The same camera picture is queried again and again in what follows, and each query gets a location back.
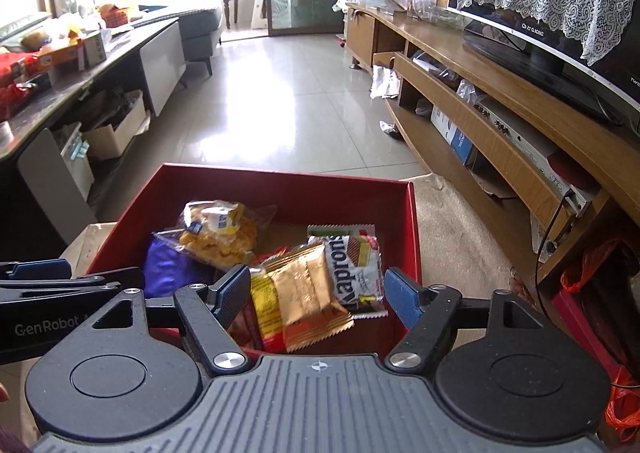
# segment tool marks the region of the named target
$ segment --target tv stand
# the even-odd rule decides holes
[[[346,49],[370,70],[393,65],[402,77],[400,94],[386,104],[408,146],[426,172],[449,180],[491,231],[506,256],[534,295],[536,256],[531,247],[529,212],[547,227],[559,197],[546,178],[476,109],[412,61],[418,50],[471,81],[545,134],[594,176],[601,189],[580,218],[562,209],[551,237],[566,234],[558,249],[540,265],[539,279],[545,306],[557,292],[564,267],[603,228],[620,221],[640,224],[640,141],[621,135],[625,128],[603,126],[568,104],[478,54],[465,44],[465,34],[407,17],[380,14],[350,4]],[[518,195],[496,202],[478,185],[430,120],[415,114],[419,98],[437,105],[465,133]]]

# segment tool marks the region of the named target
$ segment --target snack package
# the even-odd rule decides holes
[[[353,318],[335,299],[323,243],[269,259],[264,272],[276,290],[287,352],[353,326]]]
[[[161,231],[175,248],[223,271],[238,263],[255,262],[258,233],[275,214],[275,207],[250,210],[239,202],[189,202],[182,211],[177,241],[172,231]]]
[[[251,270],[251,298],[255,316],[266,352],[282,354],[286,351],[282,335],[282,318],[278,305],[278,293],[273,280],[264,269]]]
[[[322,242],[338,302],[355,319],[387,314],[380,245],[373,226],[309,226],[309,243]]]

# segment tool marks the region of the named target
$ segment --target orange box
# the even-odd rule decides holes
[[[82,43],[76,40],[61,40],[63,43],[50,43],[40,49],[38,53],[38,69],[47,71],[56,65],[62,65],[68,61],[78,59],[78,50],[82,48]]]

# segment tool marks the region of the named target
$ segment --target plastic bag of chips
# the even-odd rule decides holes
[[[160,231],[174,248],[203,263],[227,271],[238,263],[255,263],[258,236],[276,212],[275,206],[252,210],[239,202],[189,202],[179,229]]]

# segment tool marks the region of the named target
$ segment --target red box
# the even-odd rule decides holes
[[[263,251],[304,242],[308,224],[375,224],[383,270],[400,267],[421,283],[414,187],[375,178],[258,172],[163,164],[115,226],[87,274],[142,266],[151,233],[175,226],[193,200],[232,200],[249,207],[275,204]],[[360,320],[301,353],[386,354],[404,335],[395,315]]]

